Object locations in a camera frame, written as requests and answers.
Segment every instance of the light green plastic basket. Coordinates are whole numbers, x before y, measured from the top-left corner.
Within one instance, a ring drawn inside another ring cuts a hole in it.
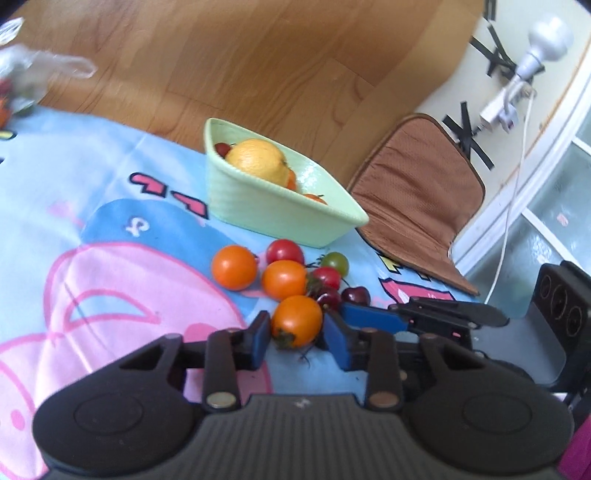
[[[275,144],[297,176],[297,190],[323,195],[310,200],[238,170],[220,157],[216,143],[236,144],[262,138]],[[246,128],[210,118],[204,129],[209,210],[220,220],[276,238],[321,248],[369,221],[367,213],[320,165]]]

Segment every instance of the light bulb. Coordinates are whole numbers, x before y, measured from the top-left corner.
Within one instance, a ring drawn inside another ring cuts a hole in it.
[[[531,78],[546,61],[560,60],[574,41],[572,30],[555,15],[546,15],[530,30],[530,49],[517,66],[522,80]]]

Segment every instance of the cartoon tablecloth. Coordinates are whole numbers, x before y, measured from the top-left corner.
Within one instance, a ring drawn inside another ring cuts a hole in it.
[[[209,264],[221,247],[265,251],[269,237],[207,211],[205,156],[134,129],[38,108],[0,132],[0,478],[33,479],[44,465],[31,436],[35,409],[56,390],[159,336],[202,340],[273,310],[260,286],[220,289]],[[374,305],[410,296],[466,300],[380,257],[352,231],[328,249],[350,261],[351,285]],[[251,392],[362,395],[365,376],[332,357],[270,348]],[[200,398],[200,372],[186,396]]]

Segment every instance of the lemon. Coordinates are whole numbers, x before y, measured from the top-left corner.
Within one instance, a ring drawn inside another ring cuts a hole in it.
[[[240,142],[226,155],[226,161],[245,173],[287,186],[290,169],[281,150],[271,142],[257,138]]]

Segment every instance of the plastic bag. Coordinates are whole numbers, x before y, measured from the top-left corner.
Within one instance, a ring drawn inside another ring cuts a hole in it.
[[[17,36],[22,22],[22,18],[16,18],[0,26],[0,46]],[[0,50],[0,128],[8,121],[5,117],[10,112],[39,103],[54,74],[86,79],[95,72],[96,66],[83,57],[30,50],[24,45],[3,48]]]

